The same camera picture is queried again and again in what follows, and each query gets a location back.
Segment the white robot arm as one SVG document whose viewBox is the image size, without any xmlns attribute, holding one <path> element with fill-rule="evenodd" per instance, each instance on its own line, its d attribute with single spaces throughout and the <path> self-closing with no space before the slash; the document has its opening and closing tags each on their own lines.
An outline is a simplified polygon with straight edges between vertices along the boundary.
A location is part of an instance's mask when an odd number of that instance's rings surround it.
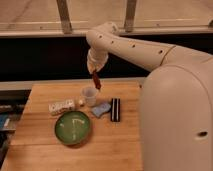
<svg viewBox="0 0 213 171">
<path fill-rule="evenodd" d="M 87 67 L 114 54 L 149 72 L 140 93 L 144 171 L 213 171 L 213 55 L 121 37 L 112 22 L 86 33 Z"/>
</svg>

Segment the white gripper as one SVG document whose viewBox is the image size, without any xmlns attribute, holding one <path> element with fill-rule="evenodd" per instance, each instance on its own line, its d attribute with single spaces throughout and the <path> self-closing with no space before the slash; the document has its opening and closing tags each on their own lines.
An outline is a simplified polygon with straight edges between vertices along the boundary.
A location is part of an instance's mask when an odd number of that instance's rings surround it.
<svg viewBox="0 0 213 171">
<path fill-rule="evenodd" d="M 87 55 L 87 68 L 89 74 L 93 74 L 94 71 L 97 74 L 102 73 L 102 68 L 105 66 L 108 60 L 108 53 L 105 51 L 98 51 L 90 48 Z"/>
</svg>

